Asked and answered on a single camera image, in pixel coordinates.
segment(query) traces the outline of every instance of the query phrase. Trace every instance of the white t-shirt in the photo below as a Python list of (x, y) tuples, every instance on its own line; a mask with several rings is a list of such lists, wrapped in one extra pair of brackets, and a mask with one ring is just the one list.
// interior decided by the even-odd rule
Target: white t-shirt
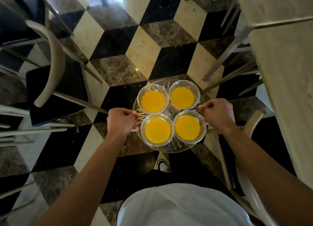
[(220, 191), (174, 183), (143, 189), (122, 204), (118, 226), (252, 226), (247, 212)]

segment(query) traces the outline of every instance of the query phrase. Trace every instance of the glass tray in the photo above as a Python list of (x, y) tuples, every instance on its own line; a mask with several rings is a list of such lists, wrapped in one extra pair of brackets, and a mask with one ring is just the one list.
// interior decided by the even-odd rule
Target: glass tray
[[(172, 86), (172, 84), (174, 82), (178, 81), (178, 79), (174, 79), (174, 78), (164, 78), (158, 81), (153, 82), (154, 84), (159, 84), (162, 87), (164, 87), (166, 89), (166, 91), (168, 92), (170, 87)], [(204, 99), (203, 97), (200, 96), (200, 100), (198, 102), (199, 104), (204, 104)], [(198, 111), (197, 109), (198, 106), (194, 107), (191, 110), (194, 111)], [(138, 136), (140, 137), (140, 139), (143, 141), (142, 135), (141, 135), (141, 123), (143, 122), (143, 120), (149, 115), (148, 113), (146, 113), (144, 110), (139, 108), (138, 102), (137, 102), (137, 98), (135, 100), (134, 106), (133, 106), (133, 110), (137, 111), (138, 113), (140, 113), (140, 118), (138, 120), (139, 122), (139, 130), (137, 131)], [(166, 109), (162, 112), (163, 114), (167, 115), (172, 121), (174, 121), (175, 117), (178, 115), (178, 113), (182, 112), (182, 110), (177, 110), (175, 109), (171, 102), (168, 103)], [(182, 152), (184, 150), (187, 150), (189, 148), (191, 148), (192, 146), (194, 146), (195, 144), (185, 144), (182, 141), (180, 141), (178, 138), (176, 138), (176, 136), (174, 135), (173, 139), (164, 146), (161, 147), (153, 147), (148, 145), (149, 147), (158, 150), (160, 152), (164, 152), (164, 153), (178, 153), (178, 152)]]

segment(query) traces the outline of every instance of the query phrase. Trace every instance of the checkered floor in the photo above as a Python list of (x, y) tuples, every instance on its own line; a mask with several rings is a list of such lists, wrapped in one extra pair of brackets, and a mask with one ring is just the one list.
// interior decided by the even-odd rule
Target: checkered floor
[[(113, 107), (132, 109), (139, 90), (156, 79), (173, 76), (190, 79), (204, 89), (244, 62), (242, 58), (231, 67), (221, 66), (209, 81), (201, 80), (234, 39), (238, 17), (225, 35), (225, 25), (220, 26), (231, 0), (47, 1), (74, 33), (73, 37), (60, 41), (103, 79), (103, 85), (100, 85), (86, 73), (92, 102), (106, 110)], [(57, 19), (53, 17), (52, 21), (62, 28)], [(44, 43), (16, 50), (42, 66), (49, 64), (49, 52)], [(0, 52), (0, 60), (21, 76), (35, 68), (4, 51)], [(207, 94), (211, 98), (225, 97), (236, 102), (237, 94), (258, 79), (254, 74), (239, 76)], [(18, 83), (15, 88), (17, 93), (23, 92)], [(252, 102), (245, 98), (254, 98), (255, 93), (256, 90), (252, 90), (241, 97), (245, 105)], [(15, 102), (26, 100), (19, 96)], [(271, 115), (267, 107), (262, 108)], [(14, 119), (16, 127), (20, 121)], [(22, 192), (0, 200), (0, 215), (36, 199), (34, 204), (2, 223), (33, 225), (82, 170), (107, 133), (106, 115), (89, 108), (63, 121), (74, 123), (76, 127), (66, 132), (19, 136), (17, 141), (28, 138), (34, 143), (0, 149), (1, 192), (35, 181)], [(19, 128), (31, 128), (30, 120), (22, 120)], [(220, 162), (208, 150), (215, 145), (218, 145), (217, 136), (207, 135), (204, 144), (196, 145), (193, 151), (224, 181)], [(116, 225), (116, 213), (122, 203), (117, 192), (124, 187), (123, 179), (149, 171), (154, 167), (156, 157), (157, 152), (145, 145), (136, 133), (127, 137), (115, 165), (119, 171), (112, 173), (93, 225)]]

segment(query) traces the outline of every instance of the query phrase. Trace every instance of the floor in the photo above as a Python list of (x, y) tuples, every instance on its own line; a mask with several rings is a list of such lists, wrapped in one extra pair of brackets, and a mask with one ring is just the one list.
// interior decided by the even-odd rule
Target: floor
[[(47, 1), (74, 33), (74, 36), (60, 41), (103, 80), (101, 85), (86, 73), (92, 102), (103, 109), (132, 109), (139, 90), (160, 78), (188, 79), (204, 89), (245, 61), (241, 58), (229, 66), (227, 60), (225, 68), (221, 66), (210, 80), (201, 80), (234, 39), (238, 17), (225, 35), (225, 25), (220, 27), (231, 0)], [(52, 17), (52, 21), (62, 27), (56, 18)], [(20, 49), (40, 65), (49, 64), (46, 44)], [(21, 76), (35, 68), (29, 63), (16, 61), (3, 51), (0, 60), (2, 57), (6, 57), (3, 60), (9, 60), (8, 64)], [(6, 76), (0, 79), (13, 90), (2, 92), (6, 105), (27, 100), (21, 83)], [(231, 100), (238, 123), (247, 121), (255, 109), (262, 109), (266, 116), (272, 116), (273, 112), (262, 102), (256, 104), (260, 101), (255, 97), (256, 89), (238, 97), (240, 91), (258, 79), (259, 76), (254, 74), (239, 76), (205, 96), (207, 99), (225, 97)], [(34, 144), (0, 148), (0, 193), (35, 182), (0, 200), (1, 215), (35, 199), (32, 205), (0, 225), (33, 225), (82, 170), (107, 134), (106, 115), (89, 108), (62, 121), (74, 123), (76, 127), (66, 132), (28, 136)], [(10, 123), (15, 123), (13, 128), (31, 128), (30, 120), (26, 118), (12, 118)], [(25, 137), (20, 136), (16, 141), (22, 140)], [(225, 182), (218, 160), (220, 156), (214, 152), (218, 145), (218, 136), (210, 134), (192, 150), (215, 176)], [(153, 169), (157, 155), (158, 152), (145, 145), (136, 133), (129, 134), (92, 225), (116, 225), (116, 214), (123, 200), (119, 193), (125, 188), (123, 183), (134, 174), (142, 175)]]

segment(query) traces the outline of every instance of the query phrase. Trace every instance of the black and white sneaker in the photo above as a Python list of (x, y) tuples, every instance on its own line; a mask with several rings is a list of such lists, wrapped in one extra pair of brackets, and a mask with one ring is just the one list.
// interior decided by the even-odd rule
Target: black and white sneaker
[(171, 173), (172, 172), (168, 163), (166, 161), (164, 161), (163, 159), (161, 159), (157, 162), (156, 169), (161, 171), (161, 172), (165, 172), (165, 173)]

